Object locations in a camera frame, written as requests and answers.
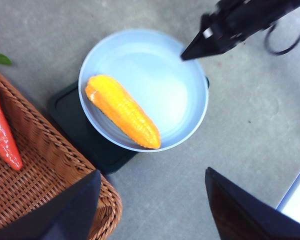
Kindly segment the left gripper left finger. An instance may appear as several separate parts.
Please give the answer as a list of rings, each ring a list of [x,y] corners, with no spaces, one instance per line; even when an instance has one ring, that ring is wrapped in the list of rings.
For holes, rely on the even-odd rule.
[[[86,240],[101,190],[94,170],[36,210],[0,230],[0,240]]]

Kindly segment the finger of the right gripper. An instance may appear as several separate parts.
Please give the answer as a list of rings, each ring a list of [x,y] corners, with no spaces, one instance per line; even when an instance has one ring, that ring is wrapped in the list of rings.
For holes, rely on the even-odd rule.
[[[226,52],[223,37],[226,28],[220,24],[203,25],[192,42],[180,55],[184,61],[221,55]]]

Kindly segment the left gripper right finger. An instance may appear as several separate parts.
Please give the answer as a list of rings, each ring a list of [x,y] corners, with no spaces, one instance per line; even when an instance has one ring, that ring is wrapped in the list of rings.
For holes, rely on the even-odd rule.
[[[300,240],[300,223],[258,200],[211,167],[205,170],[211,214],[222,240]]]

